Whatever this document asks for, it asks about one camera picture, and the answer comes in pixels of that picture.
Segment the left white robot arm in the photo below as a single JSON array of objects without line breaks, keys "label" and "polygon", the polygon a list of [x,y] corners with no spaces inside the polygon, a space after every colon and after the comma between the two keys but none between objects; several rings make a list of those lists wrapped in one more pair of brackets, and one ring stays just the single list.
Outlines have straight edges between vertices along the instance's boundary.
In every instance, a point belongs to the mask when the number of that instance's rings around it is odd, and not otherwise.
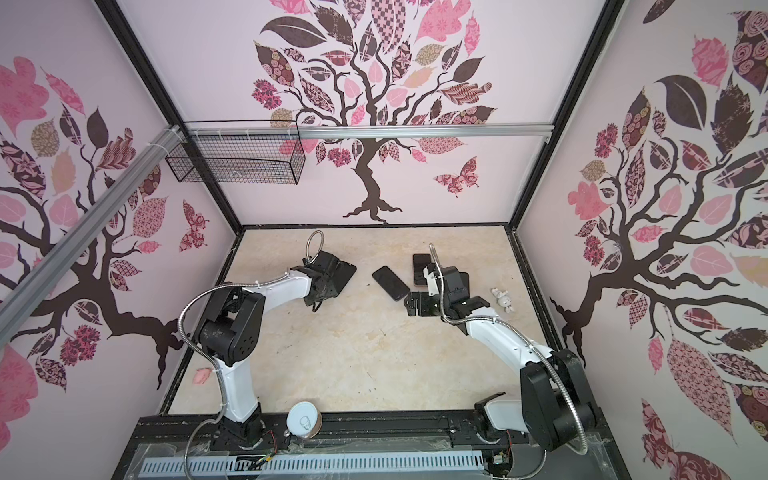
[{"label": "left white robot arm", "polygon": [[356,271],[355,265],[321,251],[314,260],[305,260],[277,279],[252,284],[227,282],[207,294],[208,304],[192,342],[215,367],[223,401],[218,422],[227,433],[252,445],[265,430],[249,360],[265,314],[294,300],[317,309],[338,297]]}]

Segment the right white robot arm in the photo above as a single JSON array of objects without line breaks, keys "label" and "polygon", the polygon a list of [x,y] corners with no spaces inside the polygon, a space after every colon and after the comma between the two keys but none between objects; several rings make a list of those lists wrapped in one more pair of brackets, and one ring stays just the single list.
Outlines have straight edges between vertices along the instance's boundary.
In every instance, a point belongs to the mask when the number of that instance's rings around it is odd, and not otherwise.
[{"label": "right white robot arm", "polygon": [[469,275],[432,260],[418,262],[415,284],[425,291],[404,300],[408,314],[437,317],[483,344],[519,374],[519,393],[502,393],[481,403],[481,415],[495,430],[532,436],[548,451],[567,447],[588,453],[587,431],[598,423],[598,406],[581,362],[568,349],[540,344],[506,322],[493,305],[472,296]]}]

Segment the black smartphone with silver frame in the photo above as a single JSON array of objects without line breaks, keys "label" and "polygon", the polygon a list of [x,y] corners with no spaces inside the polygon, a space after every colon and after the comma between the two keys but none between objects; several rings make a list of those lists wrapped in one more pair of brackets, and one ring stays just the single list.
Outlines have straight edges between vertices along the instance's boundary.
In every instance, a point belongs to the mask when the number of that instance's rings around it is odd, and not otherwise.
[{"label": "black smartphone with silver frame", "polygon": [[417,287],[426,286],[425,269],[432,263],[432,257],[428,253],[415,253],[412,255],[413,282]]}]

